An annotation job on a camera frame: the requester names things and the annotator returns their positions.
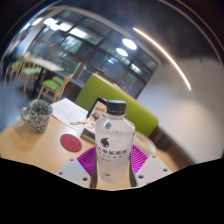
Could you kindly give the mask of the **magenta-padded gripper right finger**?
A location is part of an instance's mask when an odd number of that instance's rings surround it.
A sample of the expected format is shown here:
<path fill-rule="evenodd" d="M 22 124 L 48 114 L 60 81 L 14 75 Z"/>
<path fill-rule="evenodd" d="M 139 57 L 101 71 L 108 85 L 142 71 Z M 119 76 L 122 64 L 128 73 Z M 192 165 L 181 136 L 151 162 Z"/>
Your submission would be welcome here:
<path fill-rule="evenodd" d="M 132 187 L 143 187 L 170 174 L 172 171 L 157 155 L 148 155 L 137 146 L 132 146 L 129 165 Z"/>

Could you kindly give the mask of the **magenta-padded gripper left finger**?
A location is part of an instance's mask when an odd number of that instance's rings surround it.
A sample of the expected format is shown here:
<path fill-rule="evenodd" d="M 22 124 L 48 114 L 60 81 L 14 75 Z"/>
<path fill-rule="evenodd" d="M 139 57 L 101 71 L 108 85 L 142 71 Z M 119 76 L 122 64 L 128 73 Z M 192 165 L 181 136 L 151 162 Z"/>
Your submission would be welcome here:
<path fill-rule="evenodd" d="M 81 187 L 95 188 L 98 181 L 96 147 L 91 147 L 78 158 L 68 159 L 56 175 Z"/>

